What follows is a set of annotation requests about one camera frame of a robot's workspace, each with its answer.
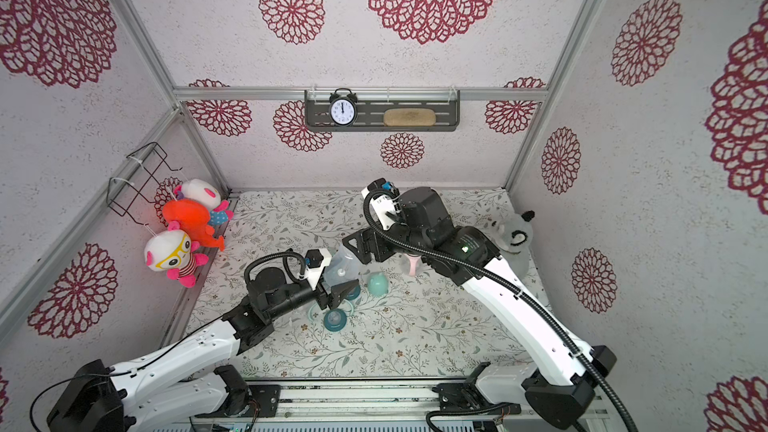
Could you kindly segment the black alarm clock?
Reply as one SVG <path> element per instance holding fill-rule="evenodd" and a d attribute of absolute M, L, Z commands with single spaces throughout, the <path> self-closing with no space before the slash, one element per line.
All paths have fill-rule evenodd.
<path fill-rule="evenodd" d="M 329 97 L 329 115 L 336 126 L 352 125 L 357 118 L 358 97 L 349 88 L 337 88 Z"/>

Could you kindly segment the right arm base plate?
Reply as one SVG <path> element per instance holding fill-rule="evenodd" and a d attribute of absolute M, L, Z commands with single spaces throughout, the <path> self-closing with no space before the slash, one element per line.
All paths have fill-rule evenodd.
<path fill-rule="evenodd" d="M 443 415 L 483 415 L 499 413 L 501 415 L 519 415 L 519 404 L 501 402 L 492 404 L 473 384 L 467 382 L 443 382 L 432 388 L 438 395 L 440 412 Z"/>

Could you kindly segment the grey raccoon plush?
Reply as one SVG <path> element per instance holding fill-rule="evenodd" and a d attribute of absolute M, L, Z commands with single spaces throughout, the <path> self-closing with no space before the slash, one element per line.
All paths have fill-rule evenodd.
<path fill-rule="evenodd" d="M 530 269 L 530 246 L 533 239 L 533 210 L 514 214 L 508 220 L 494 220 L 490 226 L 490 237 L 509 263 L 515 275 L 523 280 Z"/>

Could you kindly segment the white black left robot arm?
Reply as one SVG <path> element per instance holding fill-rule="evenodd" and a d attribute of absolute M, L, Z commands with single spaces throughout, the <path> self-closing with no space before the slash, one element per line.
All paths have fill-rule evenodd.
<path fill-rule="evenodd" d="M 287 282 L 267 267 L 244 276 L 247 296 L 180 341 L 107 367 L 81 367 L 46 418 L 51 431 L 151 431 L 199 414 L 238 415 L 250 388 L 232 361 L 266 339 L 276 318 L 314 302 L 335 309 L 359 285 L 328 284 L 320 273 Z"/>

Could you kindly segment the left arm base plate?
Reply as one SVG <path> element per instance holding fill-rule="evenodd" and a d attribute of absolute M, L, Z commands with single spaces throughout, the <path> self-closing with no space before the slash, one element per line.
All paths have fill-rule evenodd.
<path fill-rule="evenodd" d="M 274 418 L 280 403 L 282 387 L 278 384 L 252 384 L 249 386 L 245 408 L 237 418 Z"/>

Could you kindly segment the white pink plush top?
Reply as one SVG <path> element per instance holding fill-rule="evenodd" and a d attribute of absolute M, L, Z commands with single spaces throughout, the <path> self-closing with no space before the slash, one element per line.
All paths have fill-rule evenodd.
<path fill-rule="evenodd" d="M 203 205 L 209 212 L 223 212 L 229 208 L 229 201 L 211 184 L 201 179 L 183 182 L 173 189 L 177 199 L 190 199 Z"/>

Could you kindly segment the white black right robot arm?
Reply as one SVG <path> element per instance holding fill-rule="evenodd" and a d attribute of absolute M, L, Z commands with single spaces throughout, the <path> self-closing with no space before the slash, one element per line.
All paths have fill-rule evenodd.
<path fill-rule="evenodd" d="M 466 410 L 507 412 L 527 404 L 551 426 L 567 430 L 601 391 L 626 429 L 636 430 L 607 381 L 615 354 L 570 332 L 528 291 L 486 234 L 454 224 L 435 190 L 401 193 L 380 179 L 362 197 L 367 226 L 343 240 L 361 263 L 384 262 L 397 253 L 419 258 L 485 306 L 532 360 L 527 366 L 479 367 L 465 393 Z"/>

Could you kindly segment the grey wall shelf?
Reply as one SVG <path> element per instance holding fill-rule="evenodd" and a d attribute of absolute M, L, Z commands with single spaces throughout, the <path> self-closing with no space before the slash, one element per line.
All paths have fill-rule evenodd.
<path fill-rule="evenodd" d="M 460 122 L 456 90 L 432 98 L 373 99 L 349 89 L 304 93 L 304 124 L 312 132 L 452 132 Z"/>

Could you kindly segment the white plush yellow glasses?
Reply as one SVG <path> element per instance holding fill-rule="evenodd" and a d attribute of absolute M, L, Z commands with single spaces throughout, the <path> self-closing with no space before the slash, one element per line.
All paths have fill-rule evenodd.
<path fill-rule="evenodd" d="M 176 221 L 168 229 L 153 236 L 144 247 L 145 265 L 158 272 L 165 272 L 173 281 L 185 288 L 197 283 L 197 269 L 206 265 L 209 258 L 200 253 L 201 245 L 193 240 Z"/>

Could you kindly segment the orange red plush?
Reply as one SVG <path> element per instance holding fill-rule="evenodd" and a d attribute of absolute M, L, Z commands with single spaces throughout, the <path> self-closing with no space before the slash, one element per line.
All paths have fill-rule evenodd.
<path fill-rule="evenodd" d="M 225 239 L 214 236 L 210 213 L 202 204 L 190 199 L 171 200 L 162 206 L 161 214 L 169 227 L 177 226 L 202 247 L 225 250 Z"/>

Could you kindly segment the clear bottle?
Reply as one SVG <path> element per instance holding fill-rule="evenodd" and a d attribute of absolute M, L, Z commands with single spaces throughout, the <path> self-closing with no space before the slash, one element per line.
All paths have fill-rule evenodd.
<path fill-rule="evenodd" d="M 333 255 L 323 272 L 323 279 L 329 287 L 358 280 L 363 264 L 346 246 L 341 246 Z"/>

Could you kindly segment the mint bear cap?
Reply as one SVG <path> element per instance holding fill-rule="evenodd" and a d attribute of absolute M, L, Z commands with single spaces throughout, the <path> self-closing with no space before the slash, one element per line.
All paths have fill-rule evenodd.
<path fill-rule="evenodd" d="M 374 273 L 368 278 L 367 288 L 372 297 L 385 297 L 389 293 L 389 279 L 383 272 Z"/>

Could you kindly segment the floral table mat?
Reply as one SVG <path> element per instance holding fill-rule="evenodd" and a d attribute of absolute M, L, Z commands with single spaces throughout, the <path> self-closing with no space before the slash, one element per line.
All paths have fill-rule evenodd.
<path fill-rule="evenodd" d="M 240 196 L 187 321 L 194 329 L 245 296 L 245 266 L 294 249 L 339 248 L 364 227 L 357 191 L 255 191 Z M 456 377 L 489 361 L 525 364 L 530 357 L 497 318 L 463 289 L 431 270 L 410 276 L 403 260 L 370 264 L 362 278 L 383 272 L 389 293 L 362 292 L 343 304 L 338 332 L 324 328 L 316 307 L 275 323 L 274 332 L 237 361 L 248 378 Z"/>

